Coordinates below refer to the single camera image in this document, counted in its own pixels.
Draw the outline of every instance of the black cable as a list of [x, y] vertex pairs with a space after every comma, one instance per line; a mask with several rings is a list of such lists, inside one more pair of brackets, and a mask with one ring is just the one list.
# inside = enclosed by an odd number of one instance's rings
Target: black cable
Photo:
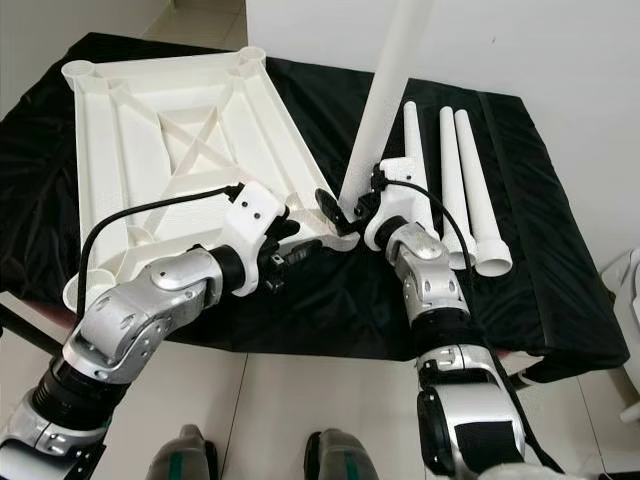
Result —
[[413, 183], [409, 183], [409, 182], [402, 182], [399, 180], [383, 180], [382, 181], [382, 185], [398, 185], [400, 187], [407, 187], [407, 188], [411, 188], [417, 192], [420, 192], [422, 195], [424, 195], [425, 197], [427, 197], [431, 203], [433, 203], [438, 210], [440, 210], [440, 212], [442, 212], [442, 215], [449, 221], [449, 224], [451, 225], [451, 227], [453, 227], [453, 230], [456, 234], [456, 237], [458, 237], [458, 241], [460, 242], [460, 246], [462, 247], [462, 255], [464, 256], [464, 266], [465, 269], [467, 270], [467, 273], [469, 275], [469, 292], [468, 292], [468, 297], [467, 298], [467, 306], [469, 307], [469, 318], [471, 319], [471, 323], [473, 324], [473, 327], [478, 330], [478, 332], [482, 335], [482, 339], [483, 342], [485, 344], [485, 347], [487, 348], [487, 350], [489, 350], [489, 353], [491, 354], [491, 357], [493, 358], [493, 362], [496, 365], [496, 370], [498, 372], [498, 375], [500, 376], [500, 379], [502, 380], [502, 383], [504, 384], [505, 388], [507, 389], [507, 393], [509, 394], [509, 397], [511, 398], [511, 401], [513, 402], [514, 406], [516, 407], [516, 410], [518, 411], [518, 415], [520, 415], [520, 419], [522, 420], [522, 426], [524, 428], [524, 433], [525, 433], [525, 440], [526, 442], [531, 446], [531, 448], [533, 449], [533, 451], [535, 452], [535, 454], [538, 456], [538, 459], [540, 460], [540, 463], [542, 463], [544, 466], [551, 468], [552, 470], [558, 472], [558, 473], [564, 473], [562, 468], [560, 468], [560, 465], [558, 465], [556, 463], [556, 461], [551, 458], [551, 456], [544, 451], [544, 449], [542, 448], [542, 446], [540, 446], [540, 444], [538, 443], [538, 440], [536, 439], [535, 434], [533, 433], [533, 429], [531, 428], [531, 425], [529, 424], [529, 420], [527, 419], [527, 416], [524, 412], [524, 408], [522, 407], [522, 404], [520, 403], [520, 399], [518, 398], [518, 395], [516, 394], [515, 389], [513, 388], [513, 385], [511, 384], [511, 381], [509, 380], [509, 376], [507, 375], [507, 372], [504, 370], [504, 367], [502, 366], [502, 363], [500, 363], [500, 359], [498, 358], [498, 355], [496, 354], [495, 350], [493, 349], [493, 347], [491, 346], [491, 343], [488, 341], [488, 339], [486, 338], [486, 336], [484, 335], [484, 329], [482, 328], [482, 326], [479, 324], [479, 322], [477, 321], [476, 317], [474, 316], [474, 312], [473, 312], [473, 270], [471, 268], [471, 259], [469, 257], [469, 250], [467, 249], [467, 244], [464, 240], [464, 237], [462, 236], [462, 232], [460, 231], [460, 228], [458, 227], [456, 221], [453, 219], [453, 216], [451, 215], [451, 213], [446, 209], [446, 207], [442, 204], [442, 202], [431, 192], [425, 190], [424, 188], [415, 185]]
[[195, 193], [193, 195], [185, 195], [182, 197], [168, 198], [166, 200], [159, 200], [157, 202], [145, 203], [137, 207], [131, 207], [121, 210], [109, 217], [101, 220], [95, 227], [91, 229], [87, 239], [82, 246], [82, 253], [80, 254], [80, 266], [78, 267], [78, 301], [76, 303], [77, 308], [77, 320], [76, 323], [82, 320], [85, 314], [85, 307], [87, 301], [87, 269], [89, 267], [89, 256], [91, 255], [91, 247], [93, 247], [96, 238], [100, 235], [100, 232], [104, 230], [111, 223], [121, 218], [133, 215], [135, 213], [146, 212], [155, 208], [168, 207], [178, 203], [191, 202], [193, 200], [201, 200], [203, 198], [215, 197], [222, 193], [226, 193], [229, 196], [235, 196], [238, 194], [238, 189], [241, 189], [241, 185], [227, 185], [226, 187], [217, 188], [208, 192]]

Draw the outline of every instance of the white wall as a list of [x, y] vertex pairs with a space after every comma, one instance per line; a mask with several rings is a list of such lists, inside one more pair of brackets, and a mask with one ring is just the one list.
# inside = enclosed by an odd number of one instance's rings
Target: white wall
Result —
[[169, 0], [0, 0], [0, 118], [86, 33], [141, 35]]
[[[271, 56], [372, 71], [394, 0], [247, 0]], [[596, 265], [640, 244], [640, 2], [435, 0], [413, 74], [523, 98]]]

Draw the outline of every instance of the white plastic frame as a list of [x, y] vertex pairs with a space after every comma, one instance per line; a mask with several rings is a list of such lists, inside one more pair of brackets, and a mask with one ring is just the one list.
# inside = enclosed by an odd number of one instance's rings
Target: white plastic frame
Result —
[[[265, 52], [93, 64], [62, 68], [75, 93], [80, 235], [100, 220], [160, 199], [259, 181], [289, 207], [300, 233], [286, 251], [311, 239], [335, 250], [358, 236], [338, 237], [315, 190], [330, 191], [265, 70]], [[155, 258], [195, 243], [218, 245], [230, 203], [225, 196], [133, 215], [96, 241], [87, 301], [135, 277]], [[77, 276], [65, 287], [75, 310]]]

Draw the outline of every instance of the white tube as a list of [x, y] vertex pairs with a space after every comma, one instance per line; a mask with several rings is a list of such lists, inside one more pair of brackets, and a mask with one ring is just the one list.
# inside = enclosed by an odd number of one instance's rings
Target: white tube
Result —
[[455, 122], [471, 228], [478, 245], [476, 271], [485, 277], [499, 277], [511, 270], [511, 254], [500, 238], [467, 112], [458, 110]]
[[[469, 250], [471, 265], [475, 265], [477, 248], [469, 231], [456, 127], [453, 123], [451, 107], [444, 107], [440, 110], [440, 151], [442, 156], [442, 203], [458, 224], [467, 244], [467, 250]], [[443, 221], [442, 243], [449, 250], [449, 265], [455, 270], [462, 270], [465, 268], [462, 246], [451, 224], [446, 219]]]
[[[416, 169], [413, 172], [412, 183], [428, 190], [427, 173], [425, 171], [424, 156], [422, 154], [422, 139], [420, 138], [420, 124], [418, 112], [414, 102], [404, 104], [404, 155], [413, 158]], [[440, 235], [433, 228], [431, 217], [431, 203], [424, 195], [417, 195], [413, 203], [413, 220], [424, 227], [429, 235], [440, 240]]]
[[382, 160], [432, 3], [398, 0], [340, 191], [338, 203], [350, 221], [358, 198], [371, 189], [374, 165]]

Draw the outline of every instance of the table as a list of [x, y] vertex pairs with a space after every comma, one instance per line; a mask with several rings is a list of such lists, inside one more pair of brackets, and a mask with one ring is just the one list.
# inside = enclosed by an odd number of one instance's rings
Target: table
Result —
[[[0, 290], [60, 306], [77, 271], [74, 107], [61, 66], [212, 52], [90, 33], [22, 97], [0, 124]], [[372, 74], [272, 58], [267, 71], [337, 194]], [[522, 101], [414, 79], [405, 100], [418, 105], [428, 182], [437, 195], [439, 162], [429, 159], [440, 157], [438, 111], [450, 105], [469, 112], [514, 261], [507, 275], [476, 277], [474, 284], [478, 320], [494, 347], [542, 356], [526, 372], [534, 382], [620, 366], [628, 352], [611, 302]], [[403, 151], [399, 115], [385, 156]], [[435, 212], [434, 219], [440, 229]], [[400, 287], [384, 258], [364, 245], [349, 254], [323, 250], [290, 269], [281, 294], [230, 298], [170, 339], [231, 351], [407, 360], [415, 352]]]

